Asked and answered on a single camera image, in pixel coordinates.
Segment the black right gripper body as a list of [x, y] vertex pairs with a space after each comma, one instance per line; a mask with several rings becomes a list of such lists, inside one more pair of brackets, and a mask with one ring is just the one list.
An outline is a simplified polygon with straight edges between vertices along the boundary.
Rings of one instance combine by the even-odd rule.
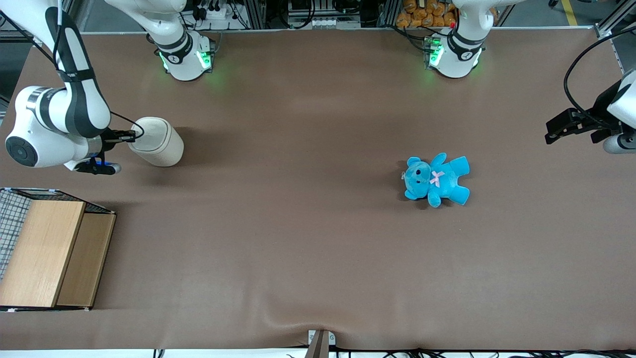
[[93, 138], [86, 139], [88, 150], [87, 158], [97, 157], [105, 159], [105, 153], [114, 149], [119, 142], [117, 131], [106, 128], [104, 132]]

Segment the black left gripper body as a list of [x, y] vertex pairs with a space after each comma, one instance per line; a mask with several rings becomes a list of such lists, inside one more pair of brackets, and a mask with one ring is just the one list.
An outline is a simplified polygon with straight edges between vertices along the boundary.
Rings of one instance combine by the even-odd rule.
[[585, 114], [585, 119], [582, 120], [582, 132], [598, 130], [598, 128], [602, 127], [601, 124], [605, 125], [605, 128], [608, 128], [611, 132], [622, 132], [622, 125], [620, 121], [608, 111], [608, 106], [613, 102], [616, 97], [621, 81], [618, 80], [614, 83], [610, 88], [603, 91], [600, 95], [598, 95], [595, 99], [593, 106], [589, 109], [586, 109], [586, 113], [594, 118], [594, 120], [588, 118]]

